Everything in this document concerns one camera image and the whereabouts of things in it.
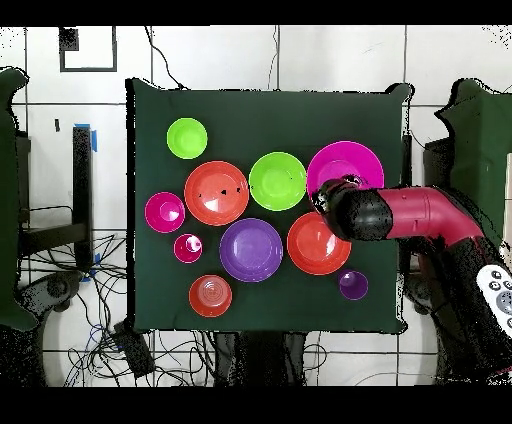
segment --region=green cloth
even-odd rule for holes
[[[337,273],[312,276],[300,271],[286,254],[286,236],[293,222],[311,211],[306,196],[290,210],[271,212],[254,199],[240,218],[260,218],[279,232],[285,255],[278,271],[261,283],[231,278],[219,259],[219,241],[227,225],[212,227],[187,211],[176,232],[160,234],[145,222],[144,206],[160,191],[183,199],[187,176],[198,165],[223,160],[246,176],[252,165],[272,151],[288,152],[307,168],[314,154],[338,140],[371,148],[384,167],[385,184],[400,182],[402,104],[410,86],[397,84],[384,93],[315,93],[258,91],[164,91],[131,80],[135,92],[135,327],[137,329],[201,329],[219,331],[360,331],[396,334],[397,244],[354,242],[345,268],[363,272],[367,296],[345,299]],[[174,156],[166,132],[178,118],[199,120],[208,132],[205,152],[194,160]],[[174,258],[174,240],[197,234],[204,243],[201,258],[183,264]],[[233,291],[226,313],[217,318],[197,315],[188,302],[190,285],[205,274],[225,278]]]
[[[14,299],[19,280],[18,236],[20,211],[18,163],[16,158],[16,125],[11,110],[14,93],[24,87],[28,78],[20,70],[0,68],[0,324],[21,331],[33,329],[35,317]]]
[[[438,113],[455,142],[450,183],[480,209],[477,219],[499,248],[507,154],[512,152],[512,94],[493,92],[473,79],[456,82],[452,92],[450,103]]]

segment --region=black frame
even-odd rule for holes
[[[116,27],[112,27],[112,67],[110,68],[66,68],[66,51],[76,51],[76,49],[60,50],[60,71],[61,72],[117,72],[117,41],[116,41]]]
[[[28,204],[28,152],[30,151],[30,140],[20,137],[17,142],[21,142],[22,145],[22,149],[18,150],[21,206],[19,221],[30,222],[30,209]],[[72,223],[49,228],[23,230],[20,233],[21,254],[23,256],[29,256],[64,244],[74,243],[77,268],[83,272],[87,272],[92,267],[91,164],[90,128],[74,127]]]

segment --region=white tile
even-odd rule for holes
[[[503,220],[503,240],[512,246],[512,200],[505,200],[505,219]],[[500,248],[500,254],[503,256],[505,265],[512,269],[512,253],[506,247]]]
[[[110,235],[111,233],[95,232],[94,236],[96,239]],[[125,233],[114,233],[116,239],[107,248],[107,244],[99,246],[105,240],[98,240],[95,242],[95,253],[100,253],[102,257],[105,257],[101,261],[104,267],[117,266],[120,268],[126,267],[126,243],[123,242],[122,238],[125,237]],[[121,243],[120,247],[112,252],[111,255],[107,256],[113,248]],[[47,265],[42,263],[36,263],[31,261],[32,268],[41,267],[42,269],[57,269],[53,265]],[[38,277],[36,272],[32,272],[32,280]],[[127,315],[127,296],[126,296],[126,280],[116,278],[110,278],[105,272],[98,271],[95,275],[96,279],[105,286],[99,285],[102,293],[102,297],[106,299],[107,305],[110,309],[111,324],[110,329],[113,330],[114,324],[124,320]],[[113,287],[115,291],[109,291],[110,287]],[[91,324],[106,325],[106,318],[103,306],[101,307],[100,317],[100,299],[98,292],[95,287],[94,281],[81,282],[78,294],[82,297],[85,304],[87,305],[87,316]],[[91,327],[86,319],[86,310],[83,303],[80,301],[78,296],[71,299],[71,306],[62,313],[52,312],[48,317],[46,324],[44,337],[43,337],[43,348],[45,350],[68,350],[74,348],[77,350],[84,350],[87,346],[87,342],[91,335]],[[149,343],[151,338],[146,336],[146,340]]]
[[[281,90],[382,92],[403,81],[405,27],[283,25]]]
[[[507,173],[505,180],[505,199],[512,200],[512,153],[507,154]]]
[[[28,28],[27,73],[30,77],[30,103],[125,102],[126,78],[150,79],[150,45],[142,26],[117,27],[117,72],[61,73],[58,34],[58,28]],[[104,42],[104,37],[98,34],[98,43]],[[79,30],[79,45],[82,42],[80,37]],[[88,66],[98,63],[96,59],[91,60],[92,65]]]
[[[412,104],[447,104],[460,78],[505,90],[512,84],[510,32],[500,33],[497,26],[409,25],[406,80],[416,88]]]
[[[23,27],[0,27],[0,68],[25,70],[25,32]],[[25,87],[18,90],[13,103],[25,102]]]
[[[126,109],[124,106],[29,105],[30,207],[73,205],[73,126],[96,130],[92,151],[93,227],[126,228]],[[55,129],[59,120],[60,131]],[[69,210],[37,211],[31,225],[71,222]]]
[[[210,364],[212,370],[215,369],[215,356],[210,354],[210,358],[214,365]],[[213,377],[211,373],[206,376],[206,366],[201,361],[199,355],[195,352],[189,353],[167,353],[155,355],[155,365],[157,370],[155,372],[155,386],[156,387],[170,387],[183,385],[196,385],[204,386],[206,382],[207,387],[213,386]],[[177,375],[178,377],[185,380],[186,383],[182,383],[181,380],[174,378],[173,376],[166,374]]]
[[[367,333],[330,333],[322,331],[320,346],[327,352],[396,352],[395,335]],[[318,343],[318,331],[308,333],[306,346]],[[311,346],[308,351],[316,351]]]
[[[425,386],[434,382],[437,355],[400,355],[399,361],[399,386]]]
[[[322,363],[315,354],[304,354],[304,370],[308,386],[317,385],[317,370],[308,370]],[[395,386],[396,360],[394,355],[330,353],[319,368],[319,386]]]
[[[409,128],[412,135],[412,184],[424,185],[423,148],[426,143],[448,137],[448,130],[434,112],[435,107],[413,107],[409,111]]]
[[[402,316],[408,324],[400,337],[400,352],[437,353],[437,336],[430,315],[420,315],[404,296]]]
[[[76,353],[71,353],[68,356],[67,352],[43,352],[43,366],[48,386],[63,387],[68,382],[70,387],[83,387],[82,384],[85,387],[117,387],[115,379],[110,377],[112,373],[100,359],[95,360],[96,375],[92,375],[87,370],[82,374],[80,358],[86,359],[83,354],[79,357]],[[129,370],[128,363],[114,355],[112,355],[112,359],[105,359],[105,361],[108,361],[107,364],[116,374]],[[135,387],[133,373],[118,377],[118,382],[121,387]],[[139,377],[136,384],[137,387],[152,387],[153,374],[148,374],[147,379]]]
[[[273,25],[157,26],[153,32],[153,44],[166,57],[171,75],[186,87],[267,89],[276,51]],[[153,57],[154,83],[176,88],[160,54],[154,51]]]

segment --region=dark green table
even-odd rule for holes
[[[165,91],[133,79],[127,80],[127,89],[128,111],[130,102],[135,104],[137,329],[402,331],[396,310],[394,241],[353,243],[345,267],[362,271],[369,279],[367,296],[354,302],[339,294],[336,273],[322,277],[305,274],[293,265],[286,249],[280,268],[269,279],[256,284],[236,281],[219,259],[219,241],[227,225],[207,226],[187,211],[178,231],[159,234],[147,226],[144,206],[160,191],[183,199],[185,180],[201,163],[227,161],[248,177],[259,157],[285,151],[307,168],[320,148],[338,140],[353,140],[371,148],[384,167],[386,186],[396,186],[402,162],[402,104],[410,96],[409,85],[396,84],[387,93],[363,94]],[[181,117],[198,119],[208,131],[208,147],[197,159],[178,159],[167,147],[167,129]],[[283,212],[265,210],[251,198],[240,218],[269,222],[286,246],[290,226],[309,211],[306,196]],[[182,264],[172,253],[174,240],[185,232],[197,234],[204,242],[203,255],[194,264]],[[233,291],[231,307],[218,318],[203,318],[188,303],[190,285],[204,274],[222,276]]]

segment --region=lime green plate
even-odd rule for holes
[[[271,211],[284,211],[300,202],[306,192],[304,165],[288,153],[262,156],[249,173],[251,195]]]
[[[167,130],[167,146],[180,159],[197,158],[206,149],[208,136],[201,122],[180,118]]]

